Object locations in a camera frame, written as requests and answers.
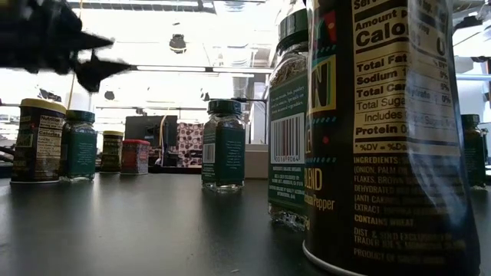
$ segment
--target green lid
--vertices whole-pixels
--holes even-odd
[[[236,100],[211,100],[208,102],[208,114],[230,113],[242,114],[242,105]]]
[[[279,24],[279,43],[276,51],[308,41],[307,10],[301,9],[287,16]]]
[[[479,114],[464,114],[460,117],[464,126],[477,126],[479,124]]]
[[[89,111],[82,110],[68,110],[67,120],[79,120],[84,122],[95,122],[95,114]]]

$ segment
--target spice container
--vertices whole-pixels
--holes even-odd
[[[121,173],[148,173],[148,149],[150,142],[145,140],[124,140]]]
[[[471,187],[486,187],[486,164],[484,159],[484,139],[478,114],[464,114],[462,117],[463,146],[466,155],[467,179]]]
[[[91,181],[95,175],[97,131],[95,114],[88,111],[67,111],[67,122],[61,138],[60,177],[63,181]]]
[[[244,186],[246,151],[242,105],[235,100],[212,100],[208,114],[203,134],[202,185],[216,192],[239,191]]]
[[[279,25],[279,37],[278,65],[269,82],[269,214],[275,222],[303,230],[307,11],[287,16]]]
[[[66,109],[39,99],[24,99],[20,108],[11,183],[57,182]]]
[[[102,133],[101,173],[119,173],[121,171],[121,150],[123,133],[106,130]]]
[[[453,1],[307,6],[304,253],[339,275],[478,275]]]

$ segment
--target transparent jar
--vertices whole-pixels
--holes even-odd
[[[65,182],[92,181],[95,175],[97,131],[95,114],[69,110],[61,138],[60,177]]]
[[[308,102],[306,10],[287,16],[278,29],[278,62],[269,81],[269,214],[274,222],[303,230]]]
[[[246,123],[242,105],[235,100],[208,103],[209,121],[203,130],[203,188],[238,192],[244,186]]]
[[[486,188],[486,164],[484,139],[479,124],[478,114],[464,114],[462,117],[463,148],[466,156],[466,171],[469,186]]]

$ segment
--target black countertop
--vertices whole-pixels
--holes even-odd
[[[491,195],[473,191],[482,259]],[[94,184],[12,187],[0,180],[0,275],[323,275],[302,233],[272,225],[267,182],[202,191],[199,176],[97,175]],[[482,269],[491,272],[489,261]]]

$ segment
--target red lid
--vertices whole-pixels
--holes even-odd
[[[145,140],[124,140],[123,143],[139,143],[142,145],[150,145],[150,142],[145,141]]]

